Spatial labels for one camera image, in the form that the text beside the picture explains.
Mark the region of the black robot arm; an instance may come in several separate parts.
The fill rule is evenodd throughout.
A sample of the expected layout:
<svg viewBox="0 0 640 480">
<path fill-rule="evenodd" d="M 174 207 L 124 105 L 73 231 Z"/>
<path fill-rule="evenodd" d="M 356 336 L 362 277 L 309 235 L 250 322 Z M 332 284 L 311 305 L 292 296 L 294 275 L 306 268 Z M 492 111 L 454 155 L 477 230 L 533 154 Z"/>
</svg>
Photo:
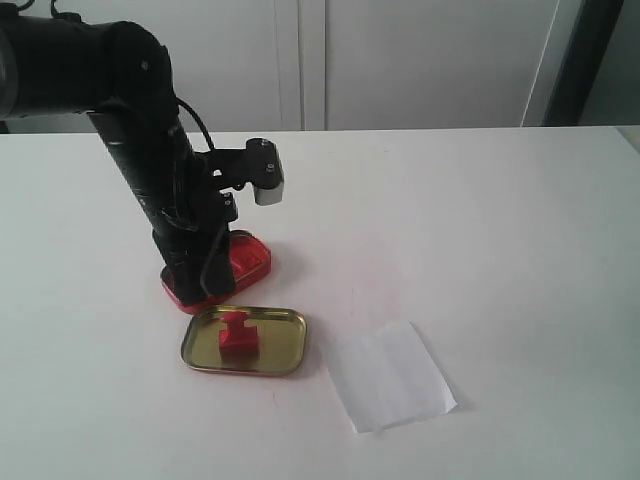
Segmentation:
<svg viewBox="0 0 640 480">
<path fill-rule="evenodd" d="M 236 288 L 231 196 L 213 183 L 208 152 L 179 119 L 168 50 L 130 21 L 1 6 L 1 115 L 84 114 L 147 217 L 177 299 L 194 305 Z"/>
</svg>

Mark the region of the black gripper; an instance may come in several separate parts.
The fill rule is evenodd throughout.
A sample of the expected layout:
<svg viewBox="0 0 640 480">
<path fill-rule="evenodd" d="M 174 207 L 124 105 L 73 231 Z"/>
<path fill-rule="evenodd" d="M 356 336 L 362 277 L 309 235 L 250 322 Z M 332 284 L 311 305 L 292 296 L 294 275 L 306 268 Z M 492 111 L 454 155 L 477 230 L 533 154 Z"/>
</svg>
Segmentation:
<svg viewBox="0 0 640 480">
<path fill-rule="evenodd" d="M 179 306 L 236 289 L 229 223 L 238 213 L 233 196 L 224 191 L 231 186 L 224 166 L 218 149 L 189 152 L 172 164 L 170 203 L 161 209 L 168 230 L 153 238 L 165 262 L 161 280 Z"/>
</svg>

